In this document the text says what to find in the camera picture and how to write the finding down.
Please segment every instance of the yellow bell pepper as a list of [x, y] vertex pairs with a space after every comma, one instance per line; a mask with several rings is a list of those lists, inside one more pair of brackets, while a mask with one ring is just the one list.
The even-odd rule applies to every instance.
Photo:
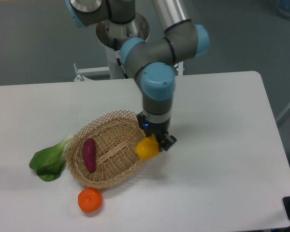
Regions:
[[135, 153], [141, 160], [150, 160], [157, 156], [159, 151], [159, 143], [154, 135], [144, 138], [136, 146]]

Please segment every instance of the purple sweet potato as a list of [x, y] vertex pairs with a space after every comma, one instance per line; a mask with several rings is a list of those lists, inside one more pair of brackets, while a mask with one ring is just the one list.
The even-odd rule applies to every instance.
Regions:
[[89, 138], [84, 142], [83, 159], [88, 171], [91, 173], [96, 171], [96, 142], [93, 138]]

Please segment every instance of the woven basket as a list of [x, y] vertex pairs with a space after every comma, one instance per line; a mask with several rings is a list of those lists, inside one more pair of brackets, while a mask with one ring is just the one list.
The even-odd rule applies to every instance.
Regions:
[[[83, 144], [88, 138], [96, 142], [96, 171], [90, 173], [83, 160]], [[115, 111], [82, 128], [67, 149], [67, 166], [81, 184], [97, 189], [113, 186], [135, 173], [143, 161], [134, 150], [145, 138], [136, 113]]]

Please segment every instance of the green leafy vegetable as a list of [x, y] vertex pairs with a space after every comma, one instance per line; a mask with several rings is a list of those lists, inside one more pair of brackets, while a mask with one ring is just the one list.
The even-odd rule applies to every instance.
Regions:
[[68, 134], [59, 144], [36, 152], [29, 167], [36, 170], [39, 178], [44, 181], [59, 178], [66, 162], [64, 151], [72, 138], [73, 134]]

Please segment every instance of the gray floor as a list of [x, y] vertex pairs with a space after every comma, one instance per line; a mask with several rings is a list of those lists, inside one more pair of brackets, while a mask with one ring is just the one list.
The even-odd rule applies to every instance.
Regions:
[[[150, 0], [137, 11], [163, 36]], [[203, 24], [210, 51], [185, 63], [186, 74], [254, 70], [262, 75], [274, 116], [290, 101], [290, 21], [275, 0], [185, 0], [192, 20]], [[79, 68], [107, 66], [95, 27], [78, 29], [64, 1], [0, 2], [0, 85], [67, 82]], [[280, 128], [290, 162], [290, 120]]]

